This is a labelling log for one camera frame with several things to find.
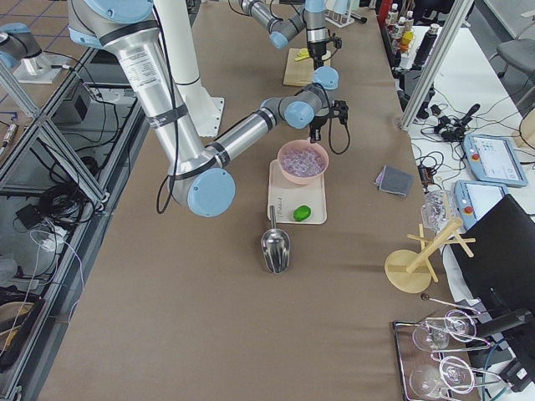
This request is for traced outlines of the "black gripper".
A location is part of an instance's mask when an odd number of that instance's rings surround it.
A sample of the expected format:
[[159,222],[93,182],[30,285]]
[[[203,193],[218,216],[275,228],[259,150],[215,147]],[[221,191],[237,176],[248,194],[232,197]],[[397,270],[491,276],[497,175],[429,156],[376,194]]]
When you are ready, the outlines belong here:
[[342,38],[331,33],[326,27],[307,29],[308,53],[313,59],[314,70],[324,66],[324,55],[329,43],[333,43],[336,49],[342,48]]
[[309,138],[311,143],[321,141],[321,128],[329,119],[338,118],[341,125],[347,127],[349,119],[349,106],[344,100],[335,100],[328,108],[322,109],[320,115],[313,117],[309,123]]

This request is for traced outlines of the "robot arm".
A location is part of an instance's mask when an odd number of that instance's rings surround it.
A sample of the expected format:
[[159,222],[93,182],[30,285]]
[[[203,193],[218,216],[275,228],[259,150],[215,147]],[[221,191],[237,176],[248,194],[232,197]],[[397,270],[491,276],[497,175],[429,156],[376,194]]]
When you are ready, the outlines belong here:
[[69,32],[78,44],[112,53],[155,131],[170,166],[163,187],[169,199],[194,214],[219,216],[231,205],[235,183],[228,163],[280,123],[308,128],[312,141],[328,119],[345,119],[347,109],[334,98],[339,76],[324,64],[334,41],[325,26],[325,6],[307,1],[289,19],[270,13],[262,1],[243,1],[243,13],[268,30],[282,48],[304,33],[313,60],[312,82],[294,96],[270,98],[209,144],[200,128],[217,116],[213,98],[201,86],[183,1],[71,1]]
[[299,33],[305,31],[307,50],[313,60],[313,70],[323,67],[342,48],[342,38],[326,28],[323,1],[305,1],[287,19],[280,18],[264,1],[228,1],[231,10],[242,16],[254,18],[269,33],[275,48],[286,47]]

